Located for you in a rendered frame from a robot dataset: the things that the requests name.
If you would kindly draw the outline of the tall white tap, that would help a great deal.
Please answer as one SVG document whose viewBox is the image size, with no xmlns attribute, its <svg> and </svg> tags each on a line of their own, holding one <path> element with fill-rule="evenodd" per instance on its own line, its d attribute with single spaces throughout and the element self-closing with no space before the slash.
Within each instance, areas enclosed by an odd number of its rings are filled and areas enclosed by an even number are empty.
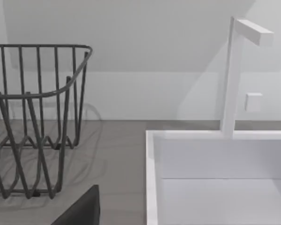
<svg viewBox="0 0 281 225">
<path fill-rule="evenodd" d="M 225 138 L 232 138 L 235 131 L 245 39 L 259 47 L 271 46 L 274 41 L 274 32 L 248 19 L 231 17 L 225 68 L 224 106 L 220 120 L 220 131 Z"/>
</svg>

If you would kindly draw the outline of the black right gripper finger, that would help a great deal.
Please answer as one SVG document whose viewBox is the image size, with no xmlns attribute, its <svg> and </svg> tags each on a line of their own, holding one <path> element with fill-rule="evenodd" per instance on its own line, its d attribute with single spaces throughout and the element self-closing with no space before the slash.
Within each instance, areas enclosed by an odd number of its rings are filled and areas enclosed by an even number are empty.
<svg viewBox="0 0 281 225">
<path fill-rule="evenodd" d="M 99 185 L 93 185 L 51 225 L 100 225 Z"/>
</svg>

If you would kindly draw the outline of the white sink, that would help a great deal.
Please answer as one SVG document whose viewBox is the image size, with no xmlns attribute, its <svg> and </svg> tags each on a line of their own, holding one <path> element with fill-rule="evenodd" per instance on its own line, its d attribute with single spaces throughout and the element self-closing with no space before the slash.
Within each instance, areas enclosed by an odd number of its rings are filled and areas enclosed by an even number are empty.
<svg viewBox="0 0 281 225">
<path fill-rule="evenodd" d="M 147 225 L 281 225 L 281 131 L 146 132 Z"/>
</svg>

